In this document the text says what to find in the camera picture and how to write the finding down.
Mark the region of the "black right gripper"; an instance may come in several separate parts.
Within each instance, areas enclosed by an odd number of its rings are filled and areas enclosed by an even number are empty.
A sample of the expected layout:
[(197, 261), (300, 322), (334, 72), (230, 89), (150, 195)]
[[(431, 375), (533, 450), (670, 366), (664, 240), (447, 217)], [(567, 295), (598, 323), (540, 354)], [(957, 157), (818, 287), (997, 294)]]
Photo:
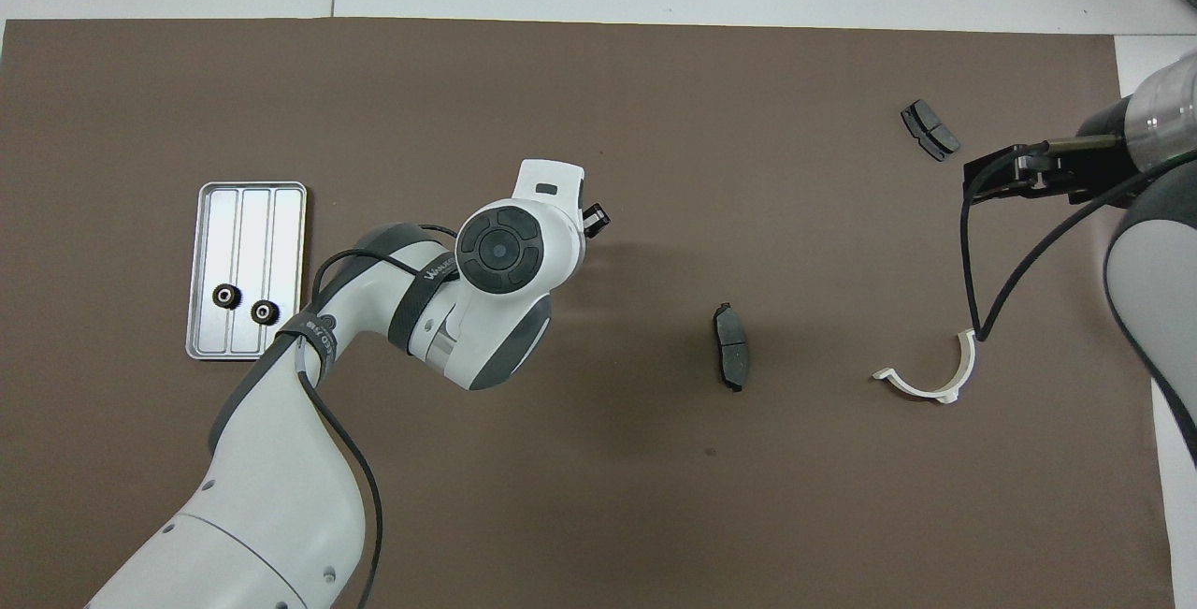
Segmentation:
[(1052, 150), (1056, 168), (1043, 184), (1049, 171), (1049, 144), (1015, 144), (964, 165), (964, 205), (1002, 197), (1068, 196), (1069, 203), (1083, 201), (1111, 190), (1116, 184), (1134, 177), (1138, 169), (1126, 150), (1126, 111), (1131, 98), (1104, 106), (1090, 114), (1074, 133), (1077, 138), (1114, 138), (1108, 146), (1087, 146), (1084, 150)]

